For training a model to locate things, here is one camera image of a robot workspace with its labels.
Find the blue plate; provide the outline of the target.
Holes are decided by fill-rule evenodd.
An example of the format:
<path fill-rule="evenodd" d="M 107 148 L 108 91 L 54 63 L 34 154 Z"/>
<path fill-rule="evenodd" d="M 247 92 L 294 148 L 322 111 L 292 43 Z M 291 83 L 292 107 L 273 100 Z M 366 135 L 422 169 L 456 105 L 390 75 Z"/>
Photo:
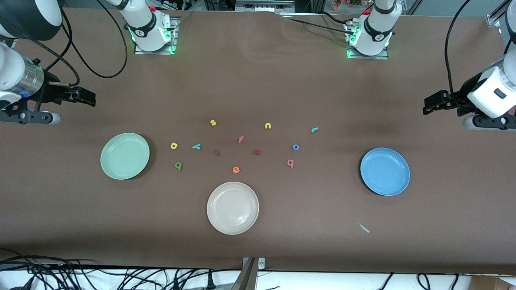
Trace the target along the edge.
<path fill-rule="evenodd" d="M 360 177 L 373 193 L 392 197 L 407 189 L 411 174 L 407 160 L 400 153 L 387 147 L 376 147 L 364 154 Z"/>

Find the grey metal bar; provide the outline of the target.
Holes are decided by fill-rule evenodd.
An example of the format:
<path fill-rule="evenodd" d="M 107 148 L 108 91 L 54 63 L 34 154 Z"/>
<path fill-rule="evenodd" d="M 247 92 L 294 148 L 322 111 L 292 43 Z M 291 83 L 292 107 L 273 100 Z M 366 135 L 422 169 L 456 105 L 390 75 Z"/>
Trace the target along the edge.
<path fill-rule="evenodd" d="M 256 290 L 260 262 L 258 257 L 243 259 L 243 268 L 240 271 L 231 290 Z"/>

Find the brown table cover sheet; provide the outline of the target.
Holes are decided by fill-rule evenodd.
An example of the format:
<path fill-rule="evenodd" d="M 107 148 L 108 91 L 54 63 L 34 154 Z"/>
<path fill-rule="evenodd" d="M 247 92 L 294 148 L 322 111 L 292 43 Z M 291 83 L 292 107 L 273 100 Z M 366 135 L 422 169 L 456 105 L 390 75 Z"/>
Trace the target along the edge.
<path fill-rule="evenodd" d="M 454 110 L 422 114 L 447 88 L 449 18 L 400 18 L 389 59 L 361 60 L 347 59 L 336 32 L 269 12 L 186 17 L 175 55 L 130 53 L 112 79 L 69 51 L 95 107 L 42 106 L 59 125 L 0 123 L 1 248 L 105 265 L 240 268 L 265 257 L 273 270 L 516 275 L 516 133 L 467 130 Z M 150 160 L 115 180 L 100 158 L 122 133 L 147 140 Z M 410 167 L 396 196 L 360 177 L 376 147 Z M 226 235 L 206 206 L 233 181 L 260 211 Z"/>

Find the beige plate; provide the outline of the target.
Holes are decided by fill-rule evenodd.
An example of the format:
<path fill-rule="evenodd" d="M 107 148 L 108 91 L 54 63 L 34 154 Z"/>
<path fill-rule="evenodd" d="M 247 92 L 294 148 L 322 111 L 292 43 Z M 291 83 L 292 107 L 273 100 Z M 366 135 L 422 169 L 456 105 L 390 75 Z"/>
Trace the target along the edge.
<path fill-rule="evenodd" d="M 210 224 L 226 235 L 239 235 L 256 222 L 258 197 L 247 184 L 227 182 L 216 187 L 208 198 L 206 213 Z"/>

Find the green plate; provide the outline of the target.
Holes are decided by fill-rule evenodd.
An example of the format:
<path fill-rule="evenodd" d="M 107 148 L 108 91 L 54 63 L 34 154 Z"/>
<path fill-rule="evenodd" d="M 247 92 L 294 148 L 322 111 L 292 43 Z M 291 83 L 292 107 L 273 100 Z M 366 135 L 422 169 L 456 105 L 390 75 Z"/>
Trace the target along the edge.
<path fill-rule="evenodd" d="M 103 147 L 100 158 L 103 172 L 115 180 L 138 176 L 149 160 L 149 144 L 136 133 L 122 133 L 111 138 Z"/>

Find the cardboard box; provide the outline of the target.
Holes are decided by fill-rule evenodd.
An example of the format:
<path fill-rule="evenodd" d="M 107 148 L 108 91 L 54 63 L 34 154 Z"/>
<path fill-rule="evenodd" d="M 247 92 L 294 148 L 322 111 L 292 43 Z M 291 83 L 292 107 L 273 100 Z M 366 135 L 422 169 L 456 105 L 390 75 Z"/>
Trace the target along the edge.
<path fill-rule="evenodd" d="M 507 282 L 502 277 L 474 275 L 468 290 L 516 290 L 516 282 Z"/>

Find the grey metal box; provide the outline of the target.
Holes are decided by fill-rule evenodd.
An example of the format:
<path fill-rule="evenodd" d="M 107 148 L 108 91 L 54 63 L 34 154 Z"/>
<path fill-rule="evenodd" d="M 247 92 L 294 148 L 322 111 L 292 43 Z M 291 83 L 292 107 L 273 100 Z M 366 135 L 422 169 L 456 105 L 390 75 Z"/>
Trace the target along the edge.
<path fill-rule="evenodd" d="M 237 12 L 294 13 L 294 0 L 235 0 Z"/>

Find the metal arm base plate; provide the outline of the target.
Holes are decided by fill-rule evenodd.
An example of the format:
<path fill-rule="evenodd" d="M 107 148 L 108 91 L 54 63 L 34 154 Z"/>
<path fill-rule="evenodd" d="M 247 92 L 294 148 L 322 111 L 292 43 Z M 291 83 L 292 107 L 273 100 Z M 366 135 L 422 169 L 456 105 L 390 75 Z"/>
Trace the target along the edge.
<path fill-rule="evenodd" d="M 363 53 L 360 53 L 358 49 L 354 46 L 356 41 L 360 36 L 360 24 L 356 22 L 357 19 L 352 19 L 351 21 L 346 21 L 343 24 L 344 31 L 351 32 L 346 35 L 346 46 L 347 46 L 347 58 L 348 59 L 369 59 L 369 60 L 388 60 L 388 51 L 386 46 L 383 50 L 374 56 L 368 56 Z"/>
<path fill-rule="evenodd" d="M 174 55 L 179 36 L 181 18 L 171 17 L 160 11 L 153 12 L 154 26 L 130 27 L 131 38 L 135 43 L 135 54 Z"/>

